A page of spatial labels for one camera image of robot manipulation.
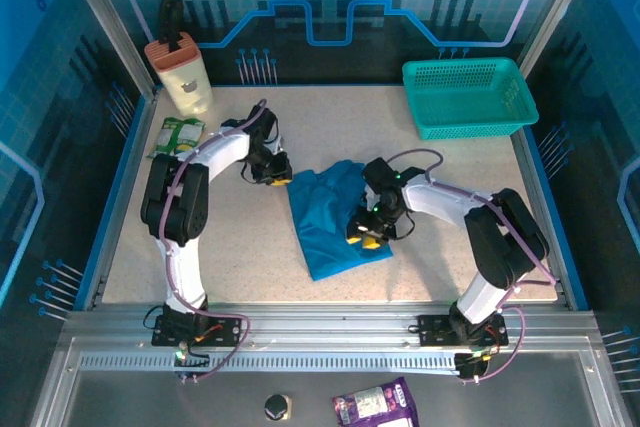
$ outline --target white container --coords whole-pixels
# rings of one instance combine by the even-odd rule
[[[144,48],[171,100],[185,117],[213,107],[213,94],[200,49],[186,32],[180,32],[180,48],[169,52],[169,44],[151,42]]]

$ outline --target black cap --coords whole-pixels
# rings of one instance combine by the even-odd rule
[[[264,403],[264,413],[269,420],[281,420],[289,410],[287,399],[280,394],[272,395]]]

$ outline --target robotic arm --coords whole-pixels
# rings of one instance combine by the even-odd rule
[[[258,105],[254,106],[248,118],[257,115],[259,110]],[[207,222],[209,183],[235,162],[245,162],[245,168],[251,167],[251,175],[256,184],[279,186],[292,179],[291,165],[282,147],[282,136],[275,114],[265,108],[250,126],[224,136],[225,132],[244,122],[234,119],[224,122],[218,131],[222,138],[199,152],[189,163],[180,180],[181,190],[174,197],[167,217],[165,237],[174,252],[172,279],[178,295],[194,310],[207,310],[207,297],[200,279],[198,238]],[[275,136],[269,139],[274,125]],[[191,152],[183,152],[177,156],[161,154],[153,159],[151,165],[140,214],[149,233],[156,238],[163,258],[166,258],[166,251],[159,240],[160,218],[169,186],[176,171],[189,155]],[[184,332],[184,337],[201,335],[206,325],[200,324],[210,323],[209,320],[194,315],[192,310],[179,302],[171,288],[167,289],[167,300],[161,317],[164,317],[165,326],[177,326],[178,330]]]
[[[548,254],[542,232],[522,198],[511,189],[476,196],[429,179],[416,167],[396,172],[382,158],[367,164],[363,176],[365,202],[347,227],[347,242],[362,241],[364,248],[378,248],[396,240],[395,224],[410,212],[431,214],[467,230],[478,273],[450,309],[449,323],[459,345],[482,336],[509,290],[535,268],[513,235],[501,231],[495,212],[478,197],[501,209],[538,260]]]

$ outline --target teal plastic basket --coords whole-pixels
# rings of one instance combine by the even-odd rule
[[[531,92],[511,59],[407,62],[402,75],[421,139],[511,135],[538,121]]]

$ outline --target purple snack bag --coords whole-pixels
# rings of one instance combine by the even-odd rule
[[[404,377],[333,398],[342,427],[420,427],[418,412]]]

